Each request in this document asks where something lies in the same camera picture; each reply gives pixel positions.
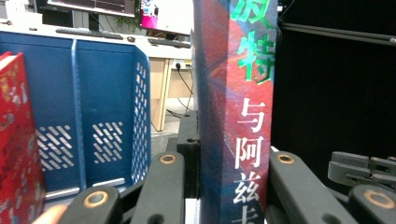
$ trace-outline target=computer screen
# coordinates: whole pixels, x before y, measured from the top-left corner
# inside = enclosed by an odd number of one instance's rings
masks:
[[[141,0],[140,27],[172,35],[190,35],[192,0]]]
[[[133,18],[134,1],[137,0],[48,0],[48,5],[95,14]]]

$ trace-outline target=red book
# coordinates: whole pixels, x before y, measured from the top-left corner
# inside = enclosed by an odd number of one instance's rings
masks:
[[[23,55],[0,56],[0,223],[32,223],[45,184]]]
[[[264,222],[277,1],[194,0],[202,223]]]

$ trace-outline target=blue plastic basket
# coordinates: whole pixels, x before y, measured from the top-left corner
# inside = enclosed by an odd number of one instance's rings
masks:
[[[48,199],[145,177],[149,59],[138,47],[0,32],[0,50],[24,55]]]

